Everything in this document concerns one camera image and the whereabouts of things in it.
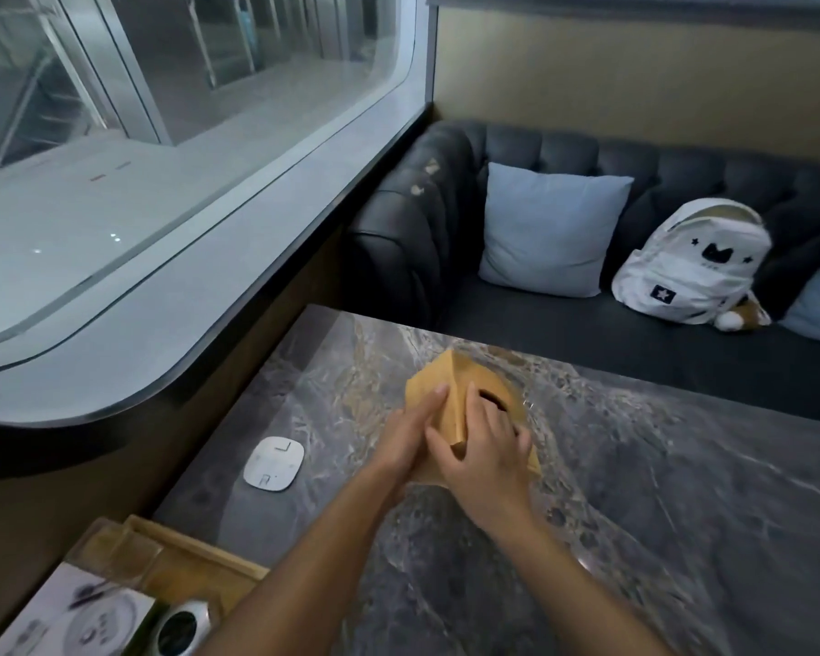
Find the beige wall panel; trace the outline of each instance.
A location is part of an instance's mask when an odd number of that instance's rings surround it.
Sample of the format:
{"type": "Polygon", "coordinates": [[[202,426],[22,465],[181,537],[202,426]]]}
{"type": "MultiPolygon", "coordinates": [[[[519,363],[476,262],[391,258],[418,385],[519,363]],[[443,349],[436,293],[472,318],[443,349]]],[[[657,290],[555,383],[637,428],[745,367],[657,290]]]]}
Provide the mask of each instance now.
{"type": "Polygon", "coordinates": [[[123,520],[167,490],[304,306],[339,307],[339,274],[336,233],[183,407],[164,406],[129,446],[90,463],[0,481],[0,629],[92,520],[123,520]]]}
{"type": "Polygon", "coordinates": [[[446,119],[820,159],[820,32],[441,9],[435,103],[446,119]]]}

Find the sofa armrest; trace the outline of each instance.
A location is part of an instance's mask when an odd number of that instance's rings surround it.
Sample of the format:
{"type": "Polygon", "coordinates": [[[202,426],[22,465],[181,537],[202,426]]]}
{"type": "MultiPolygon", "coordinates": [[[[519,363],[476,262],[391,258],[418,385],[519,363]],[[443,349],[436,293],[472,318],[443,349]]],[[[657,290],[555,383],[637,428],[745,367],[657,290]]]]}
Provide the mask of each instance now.
{"type": "Polygon", "coordinates": [[[468,135],[439,122],[385,176],[344,239],[347,306],[434,325],[470,226],[482,226],[468,135]]]}

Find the person's right hand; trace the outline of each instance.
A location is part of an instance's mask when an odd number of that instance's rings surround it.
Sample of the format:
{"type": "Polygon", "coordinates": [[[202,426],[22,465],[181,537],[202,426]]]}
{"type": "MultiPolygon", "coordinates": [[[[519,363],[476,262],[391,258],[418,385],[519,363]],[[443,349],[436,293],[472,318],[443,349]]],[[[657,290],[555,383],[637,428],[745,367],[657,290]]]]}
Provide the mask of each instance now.
{"type": "Polygon", "coordinates": [[[428,451],[468,517],[494,540],[532,518],[528,493],[528,455],[532,434],[515,427],[506,412],[480,396],[471,383],[465,408],[468,443],[456,458],[441,434],[426,428],[428,451]]]}

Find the sofa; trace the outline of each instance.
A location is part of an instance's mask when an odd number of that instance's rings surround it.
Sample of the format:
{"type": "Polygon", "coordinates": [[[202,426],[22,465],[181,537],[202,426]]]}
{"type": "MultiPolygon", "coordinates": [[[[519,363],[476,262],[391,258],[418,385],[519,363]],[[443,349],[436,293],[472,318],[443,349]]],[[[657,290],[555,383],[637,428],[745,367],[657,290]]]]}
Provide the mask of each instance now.
{"type": "Polygon", "coordinates": [[[637,313],[610,293],[616,270],[698,197],[758,211],[773,247],[754,292],[782,318],[820,267],[820,164],[742,151],[660,148],[475,121],[431,125],[379,184],[344,238],[348,307],[591,369],[820,420],[820,342],[774,324],[722,333],[637,313]],[[482,281],[488,164],[629,175],[601,294],[572,299],[482,281]]]}

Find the backpack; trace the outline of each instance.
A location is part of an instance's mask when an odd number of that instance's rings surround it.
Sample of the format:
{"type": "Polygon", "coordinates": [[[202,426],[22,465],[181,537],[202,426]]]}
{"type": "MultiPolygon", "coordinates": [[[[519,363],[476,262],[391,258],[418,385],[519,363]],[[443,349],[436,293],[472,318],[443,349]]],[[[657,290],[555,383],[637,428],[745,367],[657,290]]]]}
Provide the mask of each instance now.
{"type": "Polygon", "coordinates": [[[675,211],[616,272],[620,302],[673,322],[703,324],[750,291],[771,249],[753,209],[721,197],[692,200],[675,211]]]}

